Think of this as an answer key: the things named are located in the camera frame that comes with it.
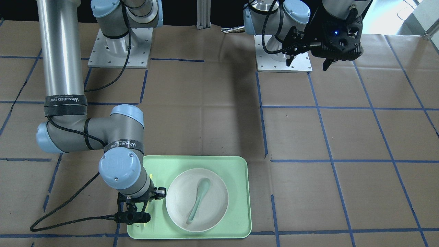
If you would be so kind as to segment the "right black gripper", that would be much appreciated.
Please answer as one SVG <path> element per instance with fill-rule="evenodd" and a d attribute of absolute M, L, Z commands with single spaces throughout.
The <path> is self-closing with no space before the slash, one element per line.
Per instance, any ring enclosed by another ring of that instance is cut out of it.
<path fill-rule="evenodd" d="M 126 223 L 127 225 L 148 223 L 151 220 L 151 215 L 146 212 L 147 204 L 152 200 L 165 198 L 166 190 L 165 187 L 153 187 L 152 190 L 138 198 L 129 198 L 118 193 L 117 223 Z"/>

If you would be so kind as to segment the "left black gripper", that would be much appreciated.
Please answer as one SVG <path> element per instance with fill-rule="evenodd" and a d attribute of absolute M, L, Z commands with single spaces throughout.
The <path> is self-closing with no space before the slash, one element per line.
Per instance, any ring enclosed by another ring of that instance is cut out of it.
<path fill-rule="evenodd" d="M 326 58 L 323 71 L 338 60 L 353 61 L 364 52 L 360 42 L 362 28 L 362 17 L 356 7 L 348 7 L 347 16 L 341 19 L 330 15 L 324 7 L 318 7 L 305 33 L 291 27 L 285 36 L 282 53 L 289 56 L 286 65 L 290 66 L 295 56 L 308 50 L 315 57 Z"/>

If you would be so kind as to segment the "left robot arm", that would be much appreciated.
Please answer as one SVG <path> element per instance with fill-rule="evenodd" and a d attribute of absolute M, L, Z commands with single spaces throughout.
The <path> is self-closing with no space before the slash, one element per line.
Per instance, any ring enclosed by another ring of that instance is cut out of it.
<path fill-rule="evenodd" d="M 251 0 L 244 7 L 245 32 L 261 36 L 261 46 L 287 66 L 299 54 L 323 58 L 328 70 L 353 61 L 364 50 L 360 38 L 371 0 Z"/>

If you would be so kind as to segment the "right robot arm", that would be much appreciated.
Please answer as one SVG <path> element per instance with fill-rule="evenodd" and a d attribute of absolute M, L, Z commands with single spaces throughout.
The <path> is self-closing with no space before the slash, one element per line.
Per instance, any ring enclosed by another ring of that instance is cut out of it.
<path fill-rule="evenodd" d="M 98 219 L 147 223 L 152 200 L 166 197 L 143 166 L 144 114 L 134 105 L 117 105 L 109 117 L 88 118 L 82 77 L 77 8 L 80 0 L 38 0 L 48 121 L 38 126 L 38 146 L 47 153 L 103 150 L 99 171 L 116 189 L 118 211 Z"/>

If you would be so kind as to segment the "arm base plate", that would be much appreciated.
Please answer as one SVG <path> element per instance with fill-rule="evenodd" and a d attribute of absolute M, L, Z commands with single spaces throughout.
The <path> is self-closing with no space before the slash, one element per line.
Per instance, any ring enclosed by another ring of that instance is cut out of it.
<path fill-rule="evenodd" d="M 132 44 L 127 68 L 147 68 L 152 45 L 153 28 L 131 30 Z M 122 68 L 128 54 L 129 36 L 110 39 L 99 30 L 88 66 L 94 68 Z"/>
<path fill-rule="evenodd" d="M 257 59 L 257 71 L 259 72 L 312 72 L 312 65 L 307 52 L 296 55 L 291 64 L 287 66 L 287 55 L 282 53 L 271 55 L 263 50 L 262 37 L 260 35 L 254 36 L 254 47 Z"/>

